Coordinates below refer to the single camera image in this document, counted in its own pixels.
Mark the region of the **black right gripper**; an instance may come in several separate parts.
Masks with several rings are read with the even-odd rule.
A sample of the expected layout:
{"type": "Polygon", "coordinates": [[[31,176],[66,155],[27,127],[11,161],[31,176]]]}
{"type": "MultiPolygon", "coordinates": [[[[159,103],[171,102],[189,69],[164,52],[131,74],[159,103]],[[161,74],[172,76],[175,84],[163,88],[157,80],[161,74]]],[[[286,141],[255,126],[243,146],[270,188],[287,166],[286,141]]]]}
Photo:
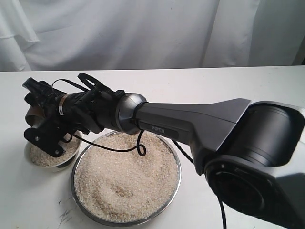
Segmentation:
{"type": "Polygon", "coordinates": [[[29,90],[30,98],[26,101],[38,105],[58,127],[84,134],[98,134],[104,129],[119,131],[115,117],[119,91],[114,92],[92,77],[82,77],[81,81],[89,90],[68,94],[33,78],[27,79],[22,87],[29,90]]]}

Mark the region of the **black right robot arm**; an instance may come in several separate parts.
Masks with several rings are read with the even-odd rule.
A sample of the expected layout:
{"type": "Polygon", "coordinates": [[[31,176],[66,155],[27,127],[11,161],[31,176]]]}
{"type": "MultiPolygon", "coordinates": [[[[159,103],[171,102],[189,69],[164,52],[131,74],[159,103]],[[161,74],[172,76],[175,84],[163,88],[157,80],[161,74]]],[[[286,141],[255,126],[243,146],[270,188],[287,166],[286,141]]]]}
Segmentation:
{"type": "Polygon", "coordinates": [[[197,174],[234,210],[288,228],[305,226],[305,110],[272,101],[150,103],[79,74],[80,92],[29,78],[25,101],[44,121],[24,137],[53,157],[59,141],[81,131],[152,132],[190,147],[197,174]]]}

